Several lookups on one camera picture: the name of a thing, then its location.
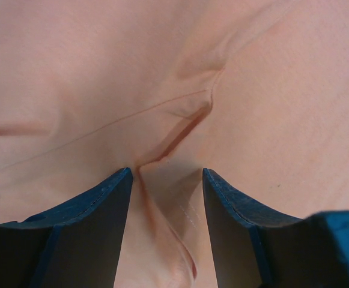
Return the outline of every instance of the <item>stitching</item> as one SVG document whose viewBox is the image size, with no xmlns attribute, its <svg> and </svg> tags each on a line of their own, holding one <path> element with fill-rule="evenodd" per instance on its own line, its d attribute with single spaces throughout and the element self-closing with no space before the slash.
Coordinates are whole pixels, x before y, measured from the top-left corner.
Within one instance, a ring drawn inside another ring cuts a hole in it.
<svg viewBox="0 0 349 288">
<path fill-rule="evenodd" d="M 211 89 L 210 89 L 210 100 L 211 100 L 211 101 L 210 101 L 210 109 L 209 109 L 209 111 L 208 111 L 208 114 L 205 115 L 205 117 L 203 117 L 202 121 L 205 120 L 206 117 L 210 115 L 210 113 L 211 113 L 211 111 L 212 111 L 212 109 L 213 109 L 213 104 L 214 104 L 214 89 L 215 89 L 216 85 L 218 84 L 218 82 L 219 82 L 219 80 L 220 80 L 220 78 L 221 78 L 221 75 L 223 74 L 224 71 L 225 71 L 225 67 L 223 67 L 221 70 L 218 71 L 218 73 L 217 73 L 217 75 L 216 75 L 216 78 L 215 78 L 214 81 L 213 81 L 213 85 L 212 85 L 212 87 L 211 87 Z M 193 207 L 193 205 L 192 205 L 190 202 L 188 202 L 188 204 L 189 204 L 189 208 L 190 208 L 190 209 L 197 215 L 197 217 L 198 217 L 198 214 L 196 213 L 195 208 Z M 180 206 L 181 210 L 185 213 L 186 218 L 187 218 L 187 219 L 190 221 L 190 223 L 195 227 L 194 222 L 189 218 L 189 215 L 184 211 L 183 207 L 182 207 L 181 205 L 179 205 L 179 206 Z M 169 226 L 169 228 L 172 230 L 173 234 L 175 234 L 175 232 L 173 231 L 173 228 L 172 228 L 170 225 L 168 225 L 168 226 Z M 189 257 L 190 257 L 191 262 L 193 263 L 193 265 L 196 265 L 196 263 L 195 263 L 195 261 L 194 261 L 192 255 L 190 254 L 189 250 L 188 250 L 187 247 L 185 246 L 184 242 L 183 242 L 180 238 L 178 238 L 178 237 L 175 237 L 175 239 L 176 239 L 177 242 L 185 249 L 185 251 L 188 252 Z M 170 281 L 170 282 L 168 283 L 168 285 L 167 285 L 167 288 L 172 287 L 173 283 L 175 283 L 175 278 L 174 278 L 174 279 L 173 279 L 173 278 L 171 279 L 171 281 Z"/>
<path fill-rule="evenodd" d="M 55 148 L 52 148 L 52 149 L 47 150 L 47 151 L 45 151 L 45 152 L 42 152 L 41 154 L 37 154 L 37 155 L 32 156 L 32 157 L 30 157 L 30 158 L 27 158 L 27 159 L 20 160 L 20 161 L 18 161 L 18 162 L 9 164 L 8 166 L 5 166 L 5 167 L 3 167 L 3 168 L 0 168 L 0 171 L 5 170 L 5 169 L 8 169 L 8 168 L 11 168 L 11 167 L 13 167 L 13 166 L 15 166 L 15 165 L 17 165 L 17 164 L 22 164 L 22 163 L 25 163 L 25 162 L 27 162 L 27 161 L 36 159 L 36 158 L 38 158 L 38 157 L 42 157 L 42 156 L 44 156 L 44 155 L 46 155 L 46 154 L 48 154 L 48 153 L 50 153 L 50 152 L 53 152 L 53 151 L 56 151 L 56 150 L 58 150 L 58 149 L 61 149 L 61 148 L 65 147 L 65 146 L 68 146 L 68 145 L 74 143 L 75 141 L 78 141 L 78 140 L 81 140 L 81 139 L 83 139 L 83 138 L 85 138 L 85 137 L 88 137 L 88 136 L 90 136 L 90 135 L 92 135 L 92 134 L 94 134 L 94 133 L 96 133 L 96 132 L 98 132 L 98 131 L 100 131 L 100 130 L 106 128 L 106 127 L 110 127 L 111 125 L 114 125 L 114 124 L 116 124 L 116 123 L 122 122 L 122 121 L 124 121 L 124 120 L 126 120 L 126 119 L 128 119 L 128 118 L 131 118 L 131 117 L 134 117 L 134 116 L 143 114 L 143 113 L 145 113 L 145 112 L 147 112 L 147 111 L 149 111 L 149 110 L 151 110 L 151 109 L 155 109 L 155 108 L 157 108 L 157 107 L 159 107 L 159 106 L 161 106 L 161 105 L 164 105 L 164 104 L 167 104 L 167 103 L 170 103 L 170 102 L 172 102 L 172 101 L 179 100 L 179 99 L 182 99 L 182 98 L 186 98 L 186 97 L 189 97 L 189 96 L 193 96 L 193 95 L 196 95 L 196 94 L 205 92 L 205 91 L 208 91 L 208 89 L 202 89 L 202 90 L 199 90 L 199 91 L 196 91 L 196 92 L 191 92 L 191 93 L 188 93 L 188 94 L 184 94 L 184 95 L 181 95 L 181 96 L 178 96 L 178 97 L 175 97 L 175 98 L 166 100 L 166 101 L 164 101 L 164 102 L 161 102 L 161 103 L 159 103 L 159 104 L 153 105 L 153 106 L 151 106 L 151 107 L 149 107 L 149 108 L 146 108 L 146 109 L 144 109 L 144 110 L 141 110 L 141 111 L 132 113 L 132 114 L 130 114 L 130 115 L 127 115 L 127 116 L 125 116 L 125 117 L 122 117 L 122 118 L 120 118 L 120 119 L 117 119 L 117 120 L 115 120 L 115 121 L 113 121 L 113 122 L 107 123 L 107 124 L 105 124 L 104 126 L 101 126 L 100 128 L 95 129 L 95 130 L 93 130 L 93 131 L 91 131 L 91 132 L 89 132 L 89 133 L 86 133 L 86 134 L 82 135 L 82 136 L 79 136 L 79 137 L 77 137 L 77 138 L 75 138 L 75 139 L 73 139 L 73 140 L 71 140 L 71 141 L 69 141 L 69 142 L 67 142 L 67 143 L 65 143 L 65 144 L 62 144 L 62 145 L 60 145 L 60 146 L 57 146 L 57 147 L 55 147 Z"/>
</svg>

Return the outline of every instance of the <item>seam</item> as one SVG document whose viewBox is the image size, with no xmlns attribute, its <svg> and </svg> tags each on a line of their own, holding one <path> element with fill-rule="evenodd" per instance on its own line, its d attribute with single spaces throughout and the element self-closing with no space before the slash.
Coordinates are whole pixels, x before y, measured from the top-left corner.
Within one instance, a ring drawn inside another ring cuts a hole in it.
<svg viewBox="0 0 349 288">
<path fill-rule="evenodd" d="M 213 85 L 212 85 L 212 87 L 211 87 L 211 89 L 210 89 L 210 108 L 209 108 L 209 110 L 208 110 L 208 112 L 207 112 L 208 114 L 205 115 L 205 116 L 201 119 L 201 121 L 197 123 L 197 125 L 196 125 L 195 127 L 193 127 L 193 130 L 194 130 L 202 121 L 204 121 L 204 120 L 209 116 L 209 114 L 211 113 L 211 111 L 213 110 L 213 104 L 214 104 L 214 89 L 215 89 L 216 85 L 218 84 L 218 82 L 219 82 L 219 80 L 220 80 L 220 78 L 221 78 L 221 75 L 223 74 L 224 71 L 225 71 L 225 69 L 223 68 L 223 69 L 221 69 L 221 70 L 217 73 L 217 75 L 216 75 L 216 77 L 215 77 L 215 79 L 214 79 Z M 156 161 L 150 162 L 150 163 L 148 163 L 148 164 L 155 163 L 155 162 L 159 162 L 159 161 L 161 161 L 163 158 L 169 157 L 171 154 L 174 153 L 176 147 L 175 147 L 174 150 L 171 151 L 168 155 L 164 155 L 161 159 L 158 159 L 158 160 L 156 160 Z M 169 191 L 169 193 L 171 194 L 171 196 L 174 197 L 172 191 L 171 191 L 170 189 L 169 189 L 168 191 Z M 191 223 L 191 225 L 192 225 L 194 228 L 196 228 L 195 223 L 190 219 L 190 216 L 187 214 L 185 208 L 181 205 L 181 203 L 180 203 L 177 199 L 175 199 L 175 201 L 176 201 L 176 203 L 178 204 L 178 206 L 180 207 L 180 209 L 183 211 L 183 213 L 185 214 L 186 218 L 189 220 L 189 222 Z M 196 209 L 194 208 L 194 206 L 193 206 L 190 202 L 188 202 L 187 204 L 188 204 L 189 208 L 190 208 L 190 209 L 194 212 L 194 214 L 197 216 L 197 218 L 199 219 L 199 221 L 201 221 L 201 219 L 199 218 L 199 215 L 197 214 Z"/>
<path fill-rule="evenodd" d="M 157 108 L 157 107 L 159 107 L 159 106 L 161 106 L 161 105 L 164 105 L 164 104 L 167 104 L 167 103 L 170 103 L 170 102 L 172 102 L 172 101 L 176 101 L 176 100 L 179 100 L 179 99 L 182 99 L 182 98 L 186 98 L 186 97 L 189 97 L 189 96 L 194 96 L 194 95 L 197 95 L 197 94 L 199 94 L 199 93 L 202 93 L 202 92 L 205 92 L 205 91 L 208 91 L 208 90 L 209 90 L 209 89 L 202 89 L 202 90 L 198 90 L 198 91 L 191 92 L 191 93 L 188 93 L 188 94 L 184 94 L 184 95 L 181 95 L 181 96 L 177 96 L 177 97 L 175 97 L 175 98 L 166 100 L 166 101 L 161 102 L 161 103 L 159 103 L 159 104 L 155 104 L 155 105 L 153 105 L 153 106 L 151 106 L 151 107 L 149 107 L 149 108 L 146 108 L 146 109 L 144 109 L 144 110 L 140 110 L 140 111 L 138 111 L 138 112 L 132 113 L 132 114 L 127 115 L 127 116 L 125 116 L 125 117 L 119 118 L 119 119 L 117 119 L 117 120 L 115 120 L 115 121 L 112 121 L 112 122 L 110 122 L 110 123 L 107 123 L 107 124 L 101 126 L 100 128 L 97 128 L 97 129 L 95 129 L 95 130 L 93 130 L 93 131 L 90 131 L 89 133 L 86 133 L 86 134 L 84 134 L 84 135 L 82 135 L 82 136 L 79 136 L 79 137 L 77 137 L 77 138 L 75 138 L 75 139 L 73 139 L 73 140 L 71 140 L 71 141 L 69 141 L 69 142 L 67 142 L 67 143 L 65 143 L 65 144 L 62 144 L 62 145 L 60 145 L 60 146 L 57 146 L 57 147 L 55 147 L 55 148 L 52 148 L 52 149 L 47 150 L 47 151 L 45 151 L 45 152 L 42 152 L 41 154 L 37 154 L 37 155 L 32 156 L 32 157 L 30 157 L 30 158 L 27 158 L 27 159 L 24 159 L 24 160 L 20 160 L 20 161 L 17 161 L 17 162 L 15 162 L 15 163 L 9 164 L 8 166 L 5 166 L 5 167 L 3 167 L 3 168 L 0 168 L 0 171 L 5 170 L 5 169 L 8 169 L 8 168 L 11 168 L 11 167 L 13 167 L 13 166 L 15 166 L 15 165 L 18 165 L 18 164 L 25 163 L 25 162 L 30 161 L 30 160 L 33 160 L 33 159 L 36 159 L 36 158 L 38 158 L 38 157 L 42 157 L 42 156 L 44 156 L 44 155 L 46 155 L 46 154 L 48 154 L 48 153 L 51 153 L 51 152 L 56 151 L 56 150 L 59 150 L 59 149 L 65 147 L 65 146 L 68 146 L 68 145 L 70 145 L 70 144 L 76 142 L 76 141 L 79 141 L 79 140 L 81 140 L 81 139 L 84 139 L 85 137 L 88 137 L 88 136 L 90 136 L 90 135 L 93 135 L 94 133 L 96 133 L 96 132 L 98 132 L 98 131 L 100 131 L 100 130 L 102 130 L 102 129 L 104 129 L 104 128 L 110 127 L 111 125 L 114 125 L 114 124 L 116 124 L 116 123 L 122 122 L 122 121 L 124 121 L 124 120 L 126 120 L 126 119 L 129 119 L 129 118 L 131 118 L 131 117 L 134 117 L 134 116 L 143 114 L 143 113 L 145 113 L 145 112 L 148 112 L 149 110 L 155 109 L 155 108 Z"/>
<path fill-rule="evenodd" d="M 214 81 L 213 81 L 213 85 L 211 86 L 211 89 L 210 89 L 210 108 L 209 108 L 207 114 L 201 119 L 201 121 L 199 121 L 199 122 L 197 123 L 197 125 L 196 125 L 195 127 L 193 127 L 193 130 L 194 130 L 203 120 L 205 120 L 205 119 L 210 115 L 211 111 L 213 110 L 213 104 L 214 104 L 214 90 L 215 90 L 215 87 L 216 87 L 216 85 L 218 84 L 218 82 L 219 82 L 219 80 L 220 80 L 220 78 L 221 78 L 221 75 L 223 74 L 224 71 L 225 71 L 225 67 L 223 67 L 222 69 L 220 69 L 220 70 L 218 71 L 218 73 L 217 73 L 217 75 L 216 75 L 216 77 L 215 77 L 215 79 L 214 79 Z M 178 147 L 178 145 L 180 145 L 181 142 L 182 142 L 183 140 L 184 140 L 184 139 L 182 139 L 182 140 L 177 144 L 176 147 Z M 171 153 L 169 153 L 167 156 L 164 156 L 164 157 L 162 157 L 162 158 L 168 157 L 168 156 L 170 156 L 172 153 L 173 153 L 173 151 L 171 151 Z M 158 161 L 160 161 L 161 159 L 158 159 L 158 160 L 156 160 L 156 161 L 152 161 L 152 162 L 150 162 L 150 163 L 158 162 Z M 140 181 L 141 181 L 141 182 L 144 182 L 144 180 L 142 179 L 142 176 L 141 176 L 141 173 L 140 173 L 140 172 L 139 172 L 139 177 L 140 177 Z M 179 204 L 178 201 L 176 201 L 176 202 L 177 202 L 177 204 L 180 206 L 181 210 L 185 213 L 184 208 Z M 189 202 L 188 204 L 189 204 L 189 208 L 190 208 L 193 212 L 195 212 L 195 208 L 193 207 L 193 205 L 192 205 L 190 202 Z M 177 234 L 174 232 L 174 230 L 173 230 L 173 228 L 171 227 L 171 225 L 168 224 L 168 227 L 169 227 L 170 230 L 172 231 L 172 233 L 173 233 L 173 235 L 174 235 L 174 238 L 175 238 L 175 240 L 178 242 L 178 244 L 188 253 L 190 259 L 187 260 L 187 259 L 185 259 L 184 256 L 182 256 L 182 259 L 185 261 L 185 263 L 188 263 L 188 264 L 189 264 L 189 267 L 188 267 L 189 270 L 188 270 L 188 272 L 190 272 L 190 275 L 193 274 L 193 281 L 195 281 L 196 278 L 197 278 L 197 276 L 194 275 L 194 273 L 192 273 L 192 267 L 194 267 L 195 271 L 197 271 L 197 267 L 196 267 L 196 263 L 195 263 L 195 261 L 194 261 L 194 258 L 193 258 L 193 256 L 191 255 L 191 253 L 190 253 L 190 251 L 188 250 L 188 248 L 186 247 L 186 245 L 184 244 L 184 242 L 183 242 L 183 241 L 177 236 Z M 170 282 L 168 283 L 168 285 L 166 286 L 166 288 L 171 288 L 171 287 L 173 287 L 173 285 L 174 285 L 175 283 L 176 283 L 175 278 L 172 278 L 172 279 L 170 280 Z"/>
</svg>

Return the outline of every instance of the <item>pink cloth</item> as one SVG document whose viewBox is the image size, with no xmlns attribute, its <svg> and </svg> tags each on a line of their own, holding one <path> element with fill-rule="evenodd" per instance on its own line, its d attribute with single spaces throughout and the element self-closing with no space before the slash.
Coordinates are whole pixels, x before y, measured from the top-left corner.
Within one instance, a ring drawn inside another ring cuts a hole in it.
<svg viewBox="0 0 349 288">
<path fill-rule="evenodd" d="M 201 169 L 349 209 L 349 1 L 0 0 L 0 223 L 129 166 L 116 288 L 215 288 Z"/>
</svg>

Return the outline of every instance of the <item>peach fabric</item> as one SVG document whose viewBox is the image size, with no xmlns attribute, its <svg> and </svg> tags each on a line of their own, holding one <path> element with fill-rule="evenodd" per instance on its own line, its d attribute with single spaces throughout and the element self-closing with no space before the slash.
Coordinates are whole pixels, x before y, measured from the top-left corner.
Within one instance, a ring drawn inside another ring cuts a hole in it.
<svg viewBox="0 0 349 288">
<path fill-rule="evenodd" d="M 349 209 L 349 0 L 0 0 L 0 223 L 126 166 L 116 288 L 217 287 L 203 167 Z"/>
</svg>

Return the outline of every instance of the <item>clamp jaw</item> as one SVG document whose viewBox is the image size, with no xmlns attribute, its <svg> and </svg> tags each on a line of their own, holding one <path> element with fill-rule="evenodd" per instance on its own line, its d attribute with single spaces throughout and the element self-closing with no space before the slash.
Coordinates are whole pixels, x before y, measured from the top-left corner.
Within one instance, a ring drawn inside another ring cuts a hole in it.
<svg viewBox="0 0 349 288">
<path fill-rule="evenodd" d="M 22 223 L 0 224 L 0 288 L 113 287 L 132 182 L 123 169 Z"/>
<path fill-rule="evenodd" d="M 349 288 L 349 211 L 300 220 L 204 169 L 204 202 L 220 288 Z"/>
</svg>

